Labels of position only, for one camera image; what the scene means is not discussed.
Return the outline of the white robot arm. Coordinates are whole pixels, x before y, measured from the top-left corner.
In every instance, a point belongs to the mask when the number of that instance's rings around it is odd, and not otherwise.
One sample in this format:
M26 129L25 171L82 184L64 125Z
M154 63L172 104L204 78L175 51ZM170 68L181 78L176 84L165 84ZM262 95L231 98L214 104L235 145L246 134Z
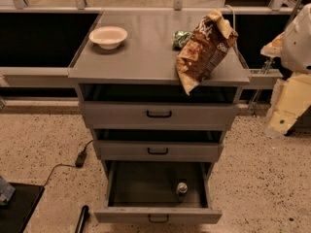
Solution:
M286 134L311 106L311 4L260 53L279 57L282 66L292 72L273 88L266 134L275 138Z

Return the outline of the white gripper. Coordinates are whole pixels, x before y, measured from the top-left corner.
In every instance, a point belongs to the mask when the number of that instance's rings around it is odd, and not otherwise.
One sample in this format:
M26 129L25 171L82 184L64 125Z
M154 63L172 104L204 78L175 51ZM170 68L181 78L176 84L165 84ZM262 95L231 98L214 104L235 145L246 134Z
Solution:
M285 33L282 32L260 53L267 57L280 57ZM276 95L272 95L271 118L266 135L270 138L286 134L311 106L311 76L293 73L286 81L277 82Z

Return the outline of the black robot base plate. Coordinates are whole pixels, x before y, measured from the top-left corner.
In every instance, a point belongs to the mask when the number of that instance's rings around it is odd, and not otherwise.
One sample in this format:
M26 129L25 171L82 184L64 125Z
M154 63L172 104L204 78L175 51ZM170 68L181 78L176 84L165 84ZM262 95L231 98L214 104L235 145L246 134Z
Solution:
M42 185L12 183L16 189L6 206L0 207L0 233L23 233L45 188Z

